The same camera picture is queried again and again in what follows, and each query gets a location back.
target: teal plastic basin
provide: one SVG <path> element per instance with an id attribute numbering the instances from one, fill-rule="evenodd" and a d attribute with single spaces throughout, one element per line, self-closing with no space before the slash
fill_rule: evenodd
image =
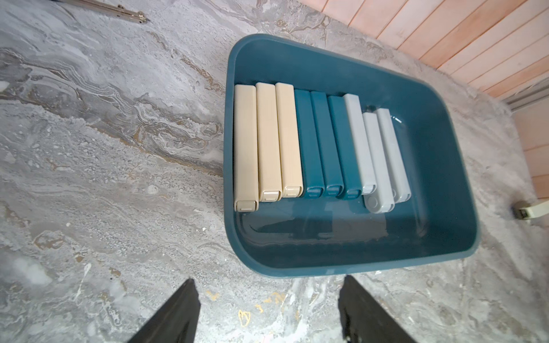
<path id="1" fill-rule="evenodd" d="M 257 82 L 357 94 L 363 111 L 388 108 L 412 198 L 380 215 L 369 213 L 362 197 L 282 199 L 234 212 L 234 85 Z M 478 246 L 477 214 L 448 110 L 419 80 L 283 38 L 246 36 L 229 56 L 224 135 L 225 229 L 235 254 L 258 273 L 368 272 L 464 258 Z"/>

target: plastic basin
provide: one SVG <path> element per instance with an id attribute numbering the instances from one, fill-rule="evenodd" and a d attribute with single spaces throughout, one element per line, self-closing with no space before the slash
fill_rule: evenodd
<path id="1" fill-rule="evenodd" d="M 380 215 L 369 213 L 362 197 L 282 199 L 234 212 L 234 85 L 257 82 L 357 94 L 363 111 L 388 108 L 398 119 L 412 198 Z M 228 60 L 224 135 L 225 229 L 236 255 L 258 273 L 368 272 L 464 258 L 478 246 L 477 214 L 448 110 L 419 80 L 283 38 L 246 36 Z"/>

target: pink wooden panel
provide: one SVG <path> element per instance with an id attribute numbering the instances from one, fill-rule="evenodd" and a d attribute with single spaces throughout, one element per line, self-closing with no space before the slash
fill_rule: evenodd
<path id="1" fill-rule="evenodd" d="M 549 173 L 549 145 L 525 151 L 524 156 L 532 177 Z"/>
<path id="2" fill-rule="evenodd" d="M 398 48 L 441 3 L 442 0 L 408 0 L 378 39 Z"/>
<path id="3" fill-rule="evenodd" d="M 328 0 L 299 0 L 299 2 L 319 12 L 322 12 L 322 9 L 324 8 L 324 5 L 326 5 L 326 2 L 328 2 Z"/>
<path id="4" fill-rule="evenodd" d="M 459 25 L 421 57 L 421 62 L 438 68 L 473 40 L 508 16 L 525 0 L 486 0 Z"/>
<path id="5" fill-rule="evenodd" d="M 363 0 L 328 0 L 323 13 L 348 25 L 362 2 Z"/>
<path id="6" fill-rule="evenodd" d="M 511 75 L 498 84 L 488 88 L 486 93 L 493 97 L 498 97 L 506 91 L 513 89 L 517 85 L 522 85 L 524 82 L 549 71 L 549 56 L 545 56 L 534 64 L 529 65 L 518 73 Z"/>
<path id="7" fill-rule="evenodd" d="M 498 66 L 485 72 L 469 84 L 481 91 L 485 91 L 498 82 L 505 80 L 516 72 L 523 70 L 548 55 L 549 35 L 538 40 L 501 64 L 498 64 Z"/>
<path id="8" fill-rule="evenodd" d="M 536 76 L 534 77 L 533 79 L 531 80 L 528 80 L 526 82 L 524 82 L 523 84 L 521 85 L 518 85 L 516 87 L 514 87 L 513 89 L 511 89 L 510 91 L 506 91 L 504 94 L 500 95 L 499 97 L 497 97 L 499 100 L 503 100 L 503 99 L 506 99 L 512 95 L 515 95 L 517 94 L 518 92 L 522 91 L 523 89 L 526 89 L 530 86 L 533 86 L 535 85 L 536 83 L 538 82 L 541 82 L 543 80 L 545 80 L 546 78 L 549 77 L 549 71 L 548 72 L 544 72 L 543 74 L 541 74 L 540 76 Z"/>
<path id="9" fill-rule="evenodd" d="M 483 2 L 484 0 L 444 0 L 404 41 L 399 50 L 415 58 L 421 58 Z"/>
<path id="10" fill-rule="evenodd" d="M 503 18 L 499 23 L 442 64 L 439 70 L 452 74 L 547 8 L 549 8 L 548 0 L 526 1 L 519 8 L 511 12 L 510 15 Z"/>
<path id="11" fill-rule="evenodd" d="M 523 150 L 549 145 L 549 98 L 516 111 L 513 118 Z"/>
<path id="12" fill-rule="evenodd" d="M 365 0 L 349 26 L 377 38 L 406 0 Z"/>
<path id="13" fill-rule="evenodd" d="M 549 9 L 481 53 L 452 74 L 469 83 L 549 33 Z"/>
<path id="14" fill-rule="evenodd" d="M 549 174 L 532 178 L 538 198 L 549 198 Z"/>

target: gray marble floor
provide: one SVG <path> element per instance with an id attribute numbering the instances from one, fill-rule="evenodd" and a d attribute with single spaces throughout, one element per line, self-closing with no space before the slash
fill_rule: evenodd
<path id="1" fill-rule="evenodd" d="M 0 341 L 127 340 L 187 278 L 197 342 L 341 341 L 343 276 L 270 279 L 223 226 L 227 57 L 265 32 L 430 83 L 478 208 L 470 258 L 356 275 L 418 342 L 549 341 L 549 233 L 505 105 L 296 1 L 124 0 L 139 25 L 1 1 Z"/>

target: marble floor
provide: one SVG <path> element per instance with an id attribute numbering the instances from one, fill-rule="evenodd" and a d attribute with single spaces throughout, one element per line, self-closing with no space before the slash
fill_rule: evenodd
<path id="1" fill-rule="evenodd" d="M 478 251 L 357 280 L 418 342 L 549 341 L 549 233 L 509 210 L 535 195 L 504 104 L 296 1 L 124 0 L 146 25 L 1 3 L 1 342 L 125 341 L 189 277 L 197 342 L 341 342 L 342 275 L 266 278 L 225 236 L 227 58 L 257 32 L 420 78 L 451 112 Z"/>

